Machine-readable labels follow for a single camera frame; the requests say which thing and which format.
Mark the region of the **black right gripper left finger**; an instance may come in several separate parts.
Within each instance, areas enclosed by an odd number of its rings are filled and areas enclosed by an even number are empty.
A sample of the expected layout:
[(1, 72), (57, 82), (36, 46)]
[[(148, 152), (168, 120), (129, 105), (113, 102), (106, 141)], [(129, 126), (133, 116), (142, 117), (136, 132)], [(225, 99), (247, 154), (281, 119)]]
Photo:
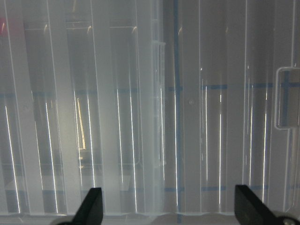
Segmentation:
[(100, 187), (91, 188), (72, 219), (73, 225), (100, 225), (103, 221), (103, 198)]

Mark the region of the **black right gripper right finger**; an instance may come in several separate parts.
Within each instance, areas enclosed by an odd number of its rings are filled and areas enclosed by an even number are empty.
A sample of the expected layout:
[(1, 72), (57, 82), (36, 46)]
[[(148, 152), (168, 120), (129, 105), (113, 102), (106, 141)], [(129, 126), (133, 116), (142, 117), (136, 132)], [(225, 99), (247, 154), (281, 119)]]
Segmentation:
[(247, 185), (235, 186), (235, 217), (240, 225), (278, 225), (277, 217)]

